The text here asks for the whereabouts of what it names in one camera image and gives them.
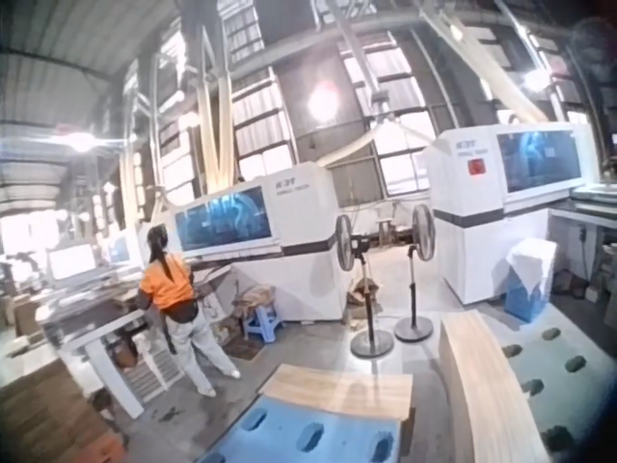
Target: woman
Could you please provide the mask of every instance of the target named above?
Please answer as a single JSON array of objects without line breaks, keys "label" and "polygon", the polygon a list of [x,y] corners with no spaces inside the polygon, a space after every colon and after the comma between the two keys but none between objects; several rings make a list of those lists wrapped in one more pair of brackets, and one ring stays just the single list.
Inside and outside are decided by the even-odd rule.
[{"label": "woman", "polygon": [[239,379],[240,372],[217,344],[198,307],[193,273],[181,258],[165,251],[167,242],[165,226],[153,227],[148,232],[150,263],[139,285],[137,306],[142,310],[150,304],[156,306],[170,351],[199,393],[214,397],[216,392],[197,363],[193,345],[224,375]]}]

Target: ceiling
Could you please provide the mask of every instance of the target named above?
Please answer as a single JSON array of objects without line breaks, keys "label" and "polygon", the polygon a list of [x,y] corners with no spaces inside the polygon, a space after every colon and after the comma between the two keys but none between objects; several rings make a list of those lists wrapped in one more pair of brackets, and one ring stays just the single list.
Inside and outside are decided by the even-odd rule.
[{"label": "ceiling", "polygon": [[177,15],[175,0],[4,0],[2,9],[0,216],[53,206],[78,154],[41,139],[58,126],[87,130],[144,39]]}]

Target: monitor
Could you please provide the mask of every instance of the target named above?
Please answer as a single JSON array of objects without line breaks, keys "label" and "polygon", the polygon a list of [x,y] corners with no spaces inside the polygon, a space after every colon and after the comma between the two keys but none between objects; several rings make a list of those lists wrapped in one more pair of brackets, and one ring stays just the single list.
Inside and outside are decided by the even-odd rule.
[{"label": "monitor", "polygon": [[529,130],[497,135],[508,193],[581,177],[572,130]]},{"label": "monitor", "polygon": [[56,282],[95,270],[96,258],[91,244],[80,244],[49,252],[49,270]]},{"label": "monitor", "polygon": [[128,244],[126,236],[110,236],[106,246],[107,259],[111,263],[125,263],[131,260],[128,253]]},{"label": "monitor", "polygon": [[272,237],[261,186],[178,212],[175,226],[184,252]]},{"label": "monitor", "polygon": [[116,231],[103,239],[101,249],[105,260],[109,263],[141,267],[144,265],[137,231],[133,227]]}]

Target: blue container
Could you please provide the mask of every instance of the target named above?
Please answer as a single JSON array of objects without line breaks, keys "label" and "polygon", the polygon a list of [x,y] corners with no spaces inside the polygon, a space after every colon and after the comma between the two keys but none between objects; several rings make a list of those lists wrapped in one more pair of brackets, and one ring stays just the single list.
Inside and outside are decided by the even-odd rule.
[{"label": "blue container", "polygon": [[527,323],[533,321],[549,302],[550,291],[545,289],[544,294],[540,292],[540,285],[527,292],[523,282],[513,269],[510,269],[507,281],[507,291],[505,295],[505,311],[511,313],[516,318],[520,318]]},{"label": "blue container", "polygon": [[395,463],[400,437],[395,420],[337,415],[263,396],[198,461]]}]

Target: blue plastic stool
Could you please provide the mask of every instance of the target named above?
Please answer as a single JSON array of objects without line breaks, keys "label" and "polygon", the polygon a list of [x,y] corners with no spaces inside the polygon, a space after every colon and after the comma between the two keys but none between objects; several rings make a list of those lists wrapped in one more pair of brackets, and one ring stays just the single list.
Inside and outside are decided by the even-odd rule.
[{"label": "blue plastic stool", "polygon": [[266,343],[277,340],[274,330],[282,324],[282,320],[274,308],[274,303],[268,306],[257,306],[252,318],[243,320],[244,332],[261,335]]}]

